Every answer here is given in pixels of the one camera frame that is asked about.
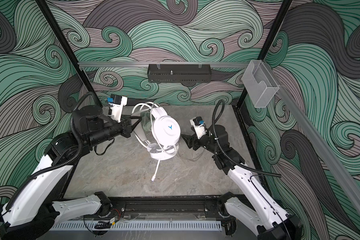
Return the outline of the white headphones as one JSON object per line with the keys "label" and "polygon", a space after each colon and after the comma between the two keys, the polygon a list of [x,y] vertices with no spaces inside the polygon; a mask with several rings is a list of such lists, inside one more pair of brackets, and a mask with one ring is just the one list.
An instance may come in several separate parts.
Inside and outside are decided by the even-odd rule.
{"label": "white headphones", "polygon": [[153,102],[138,103],[134,106],[131,116],[139,117],[143,112],[150,113],[151,133],[155,141],[151,143],[148,140],[143,125],[140,123],[137,124],[133,133],[140,144],[149,152],[151,158],[157,161],[155,173],[151,178],[151,181],[154,181],[160,163],[175,157],[178,153],[181,128],[178,122],[158,104]]}

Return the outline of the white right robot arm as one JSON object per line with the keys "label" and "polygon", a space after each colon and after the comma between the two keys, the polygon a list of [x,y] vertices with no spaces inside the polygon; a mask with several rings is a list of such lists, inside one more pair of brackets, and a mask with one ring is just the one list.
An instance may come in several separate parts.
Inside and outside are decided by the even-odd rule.
{"label": "white right robot arm", "polygon": [[220,197],[223,216],[232,216],[251,230],[259,240],[300,240],[303,224],[297,215],[289,214],[263,188],[243,157],[229,143],[225,127],[216,125],[192,136],[181,135],[189,149],[203,148],[213,153],[213,160],[244,193],[247,206],[237,196],[226,193]]}

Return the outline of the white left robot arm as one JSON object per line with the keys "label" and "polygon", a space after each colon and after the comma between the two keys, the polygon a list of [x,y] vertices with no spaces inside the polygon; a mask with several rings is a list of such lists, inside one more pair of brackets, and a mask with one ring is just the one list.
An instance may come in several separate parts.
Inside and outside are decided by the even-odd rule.
{"label": "white left robot arm", "polygon": [[7,204],[0,205],[0,238],[35,240],[53,226],[85,215],[106,218],[111,200],[96,192],[88,197],[64,201],[64,190],[81,157],[117,136],[129,138],[141,118],[123,115],[126,97],[111,95],[109,113],[97,105],[74,107],[70,131],[53,138],[34,172],[21,184]]}

